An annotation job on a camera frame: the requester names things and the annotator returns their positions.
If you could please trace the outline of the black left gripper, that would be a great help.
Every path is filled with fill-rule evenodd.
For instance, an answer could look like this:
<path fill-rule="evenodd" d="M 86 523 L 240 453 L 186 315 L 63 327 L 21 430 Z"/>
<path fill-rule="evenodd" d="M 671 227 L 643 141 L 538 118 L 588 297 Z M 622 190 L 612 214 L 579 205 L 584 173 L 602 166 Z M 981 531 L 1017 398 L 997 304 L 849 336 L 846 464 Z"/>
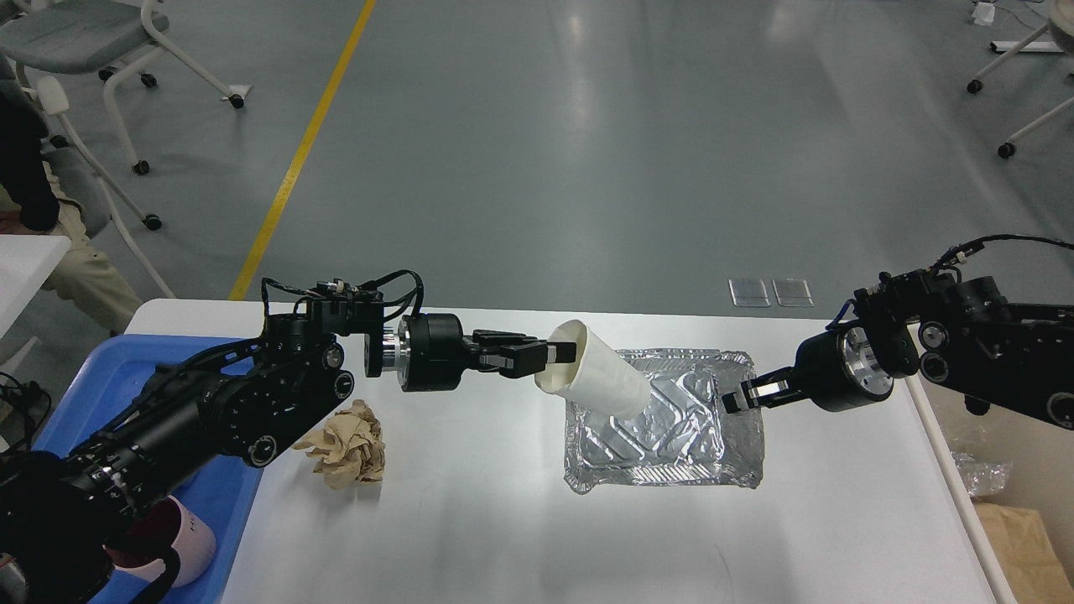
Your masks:
<path fill-rule="evenodd" d="M 396 325 L 376 326 L 365 343 L 365 376 L 379 378 L 384 372 L 398 374 L 406 393 L 437 393 L 456 389 L 465 371 L 476 370 L 477 346 L 483 371 L 504 378 L 526 378 L 547 366 L 574 363 L 574 341 L 540 341 L 527 334 L 473 330 L 464 337 L 459 317 L 448 313 L 405 315 Z"/>

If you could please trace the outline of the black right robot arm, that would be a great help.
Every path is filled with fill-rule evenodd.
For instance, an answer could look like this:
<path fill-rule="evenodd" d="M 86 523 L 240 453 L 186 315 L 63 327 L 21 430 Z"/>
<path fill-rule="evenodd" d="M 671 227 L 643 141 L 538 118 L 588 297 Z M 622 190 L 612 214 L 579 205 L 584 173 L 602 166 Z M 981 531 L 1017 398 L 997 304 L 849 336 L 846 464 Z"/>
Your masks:
<path fill-rule="evenodd" d="M 810 400 L 828 412 L 858 409 L 886 400 L 896 379 L 921 375 L 961 393 L 972 415 L 998 406 L 1070 430 L 1071 306 L 1008 302 L 993 279 L 966 281 L 959 268 L 1008 240 L 974 238 L 927 268 L 881 273 L 799 344 L 793 366 L 730 387 L 722 406 L 741 414 Z"/>

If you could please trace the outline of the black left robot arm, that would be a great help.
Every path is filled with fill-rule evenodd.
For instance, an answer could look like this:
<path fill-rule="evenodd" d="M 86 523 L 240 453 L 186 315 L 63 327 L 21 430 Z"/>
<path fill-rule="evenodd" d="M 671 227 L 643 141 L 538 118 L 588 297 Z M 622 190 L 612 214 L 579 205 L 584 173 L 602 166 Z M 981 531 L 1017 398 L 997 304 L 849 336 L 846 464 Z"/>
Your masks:
<path fill-rule="evenodd" d="M 4 603 L 85 603 L 115 569 L 110 550 L 164 569 L 134 596 L 157 603 L 178 584 L 185 556 L 176 545 L 132 531 L 183 481 L 216 456 L 265 468 L 337 409 L 354 387 L 339 337 L 365 339 L 364 373 L 398 371 L 407 393 L 459 386 L 467 370 L 525 378 L 581 358 L 569 341 L 476 330 L 453 314 L 421 310 L 425 284 L 386 299 L 405 270 L 352 285 L 340 279 L 295 288 L 292 310 L 264 311 L 258 336 L 160 364 L 141 393 L 67 456 L 3 454 Z"/>

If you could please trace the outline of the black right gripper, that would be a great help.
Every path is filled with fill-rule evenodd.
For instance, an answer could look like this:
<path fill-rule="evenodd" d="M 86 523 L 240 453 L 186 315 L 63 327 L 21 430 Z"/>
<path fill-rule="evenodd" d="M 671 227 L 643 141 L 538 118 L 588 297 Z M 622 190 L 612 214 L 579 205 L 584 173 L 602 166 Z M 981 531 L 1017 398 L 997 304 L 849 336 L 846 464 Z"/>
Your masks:
<path fill-rule="evenodd" d="M 886 400 L 894 379 L 881 368 L 863 328 L 825 331 L 803 341 L 794 366 L 745 379 L 732 393 L 722 396 L 726 413 L 774 409 L 809 398 L 821 409 L 863 408 Z"/>

